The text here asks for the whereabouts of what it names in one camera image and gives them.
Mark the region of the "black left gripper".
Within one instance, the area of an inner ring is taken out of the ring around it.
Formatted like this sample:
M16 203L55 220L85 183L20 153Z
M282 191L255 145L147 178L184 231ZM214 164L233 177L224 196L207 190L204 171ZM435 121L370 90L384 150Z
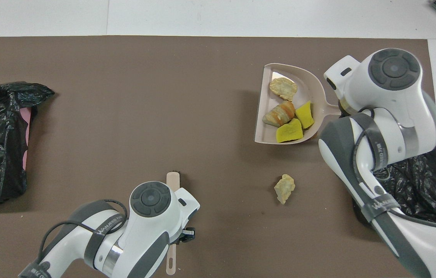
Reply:
M182 232L179 234L177 239L173 241L171 244L180 244L181 242L187 243L193 241L195 239L195 228L194 227L186 227L182 229Z

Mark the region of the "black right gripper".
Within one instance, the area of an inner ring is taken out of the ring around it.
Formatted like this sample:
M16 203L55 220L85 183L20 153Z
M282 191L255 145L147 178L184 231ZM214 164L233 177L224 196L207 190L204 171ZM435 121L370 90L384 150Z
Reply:
M339 100L338 107L340 110L341 117L348 117L353 115L353 109L346 100Z

